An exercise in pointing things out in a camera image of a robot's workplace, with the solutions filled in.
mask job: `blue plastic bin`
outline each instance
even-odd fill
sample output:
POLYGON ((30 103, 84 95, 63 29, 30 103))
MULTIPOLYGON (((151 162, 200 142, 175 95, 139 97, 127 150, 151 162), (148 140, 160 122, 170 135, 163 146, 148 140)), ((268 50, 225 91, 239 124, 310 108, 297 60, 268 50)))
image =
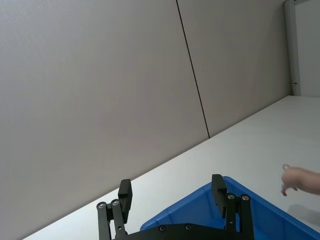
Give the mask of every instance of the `blue plastic bin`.
MULTIPOLYGON (((317 231, 272 205, 232 178, 225 176, 223 179, 228 192, 237 196, 248 194, 251 197, 251 212, 256 240, 320 240, 320 233, 317 231)), ((225 220, 221 218, 212 196, 211 182, 160 212, 143 224, 140 230, 159 225, 185 223, 219 229, 224 227, 225 220)))

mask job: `gray wall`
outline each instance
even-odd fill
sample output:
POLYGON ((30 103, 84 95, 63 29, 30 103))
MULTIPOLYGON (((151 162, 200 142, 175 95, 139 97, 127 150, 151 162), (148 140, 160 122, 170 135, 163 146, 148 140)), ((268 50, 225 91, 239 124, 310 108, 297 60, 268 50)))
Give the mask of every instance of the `gray wall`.
POLYGON ((208 139, 172 0, 0 2, 0 235, 208 139))
POLYGON ((179 0, 211 136, 290 92, 283 0, 179 0))
MULTIPOLYGON (((288 94, 281 2, 180 1, 212 136, 288 94)), ((208 138, 174 0, 3 0, 0 19, 1 239, 208 138)))

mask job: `white tabletop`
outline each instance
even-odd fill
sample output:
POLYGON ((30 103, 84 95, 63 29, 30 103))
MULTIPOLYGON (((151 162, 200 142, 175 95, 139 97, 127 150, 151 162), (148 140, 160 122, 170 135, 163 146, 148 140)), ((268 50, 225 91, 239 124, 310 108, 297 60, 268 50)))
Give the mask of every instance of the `white tabletop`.
MULTIPOLYGON (((280 192, 283 163, 320 172, 319 159, 320 98, 288 96, 134 179, 126 230, 139 231, 154 215, 209 183, 212 174, 221 174, 320 232, 320 198, 293 190, 284 197, 280 192)), ((114 190, 25 239, 98 240, 96 205, 109 203, 117 193, 114 190)))

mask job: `bolt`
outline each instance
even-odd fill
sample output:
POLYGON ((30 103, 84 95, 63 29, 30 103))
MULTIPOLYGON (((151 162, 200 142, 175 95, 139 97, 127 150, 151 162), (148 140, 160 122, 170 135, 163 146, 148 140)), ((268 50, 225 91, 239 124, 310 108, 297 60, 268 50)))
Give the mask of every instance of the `bolt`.
POLYGON ((165 232, 165 231, 166 231, 166 226, 161 225, 161 226, 159 227, 159 231, 160 231, 160 232, 165 232))
POLYGON ((102 208, 105 207, 105 204, 102 202, 102 203, 100 203, 100 204, 98 205, 98 207, 99 207, 100 209, 102 209, 102 208))
POLYGON ((250 198, 249 198, 247 195, 243 195, 243 196, 242 196, 242 199, 243 199, 243 200, 249 200, 250 198))
POLYGON ((228 195, 228 199, 234 199, 234 198, 235 198, 235 195, 233 195, 233 194, 228 195))
POLYGON ((112 202, 112 205, 113 206, 117 206, 119 204, 119 200, 114 200, 113 202, 112 202))

